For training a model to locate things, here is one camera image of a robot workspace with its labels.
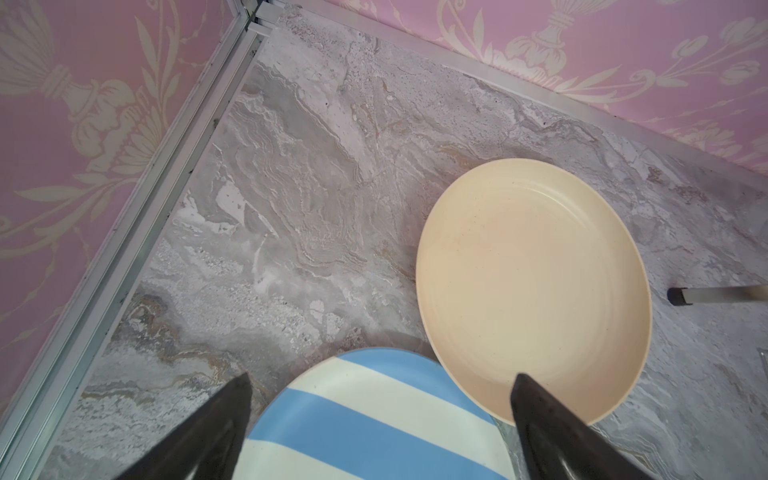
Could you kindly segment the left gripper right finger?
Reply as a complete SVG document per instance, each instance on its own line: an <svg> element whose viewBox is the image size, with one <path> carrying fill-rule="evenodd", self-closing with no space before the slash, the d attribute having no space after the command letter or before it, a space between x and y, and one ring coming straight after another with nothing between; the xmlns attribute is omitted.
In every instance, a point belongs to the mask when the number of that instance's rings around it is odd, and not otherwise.
<svg viewBox="0 0 768 480"><path fill-rule="evenodd" d="M519 374L510 405L532 479L648 479L531 376Z"/></svg>

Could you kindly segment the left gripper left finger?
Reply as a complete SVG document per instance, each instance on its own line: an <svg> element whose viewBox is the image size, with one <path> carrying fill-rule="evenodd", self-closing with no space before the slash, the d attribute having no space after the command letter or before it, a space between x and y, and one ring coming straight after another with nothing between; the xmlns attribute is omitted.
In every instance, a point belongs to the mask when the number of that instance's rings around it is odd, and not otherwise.
<svg viewBox="0 0 768 480"><path fill-rule="evenodd" d="M222 387L121 479L231 479L246 437L252 385L242 374Z"/></svg>

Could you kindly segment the chrome wire dish rack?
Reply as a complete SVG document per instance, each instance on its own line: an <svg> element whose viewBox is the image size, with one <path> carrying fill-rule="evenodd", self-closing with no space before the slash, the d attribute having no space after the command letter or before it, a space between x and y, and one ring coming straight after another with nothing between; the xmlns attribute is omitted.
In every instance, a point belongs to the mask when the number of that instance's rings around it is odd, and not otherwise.
<svg viewBox="0 0 768 480"><path fill-rule="evenodd" d="M667 289L667 300L673 306L709 303L766 302L767 285Z"/></svg>

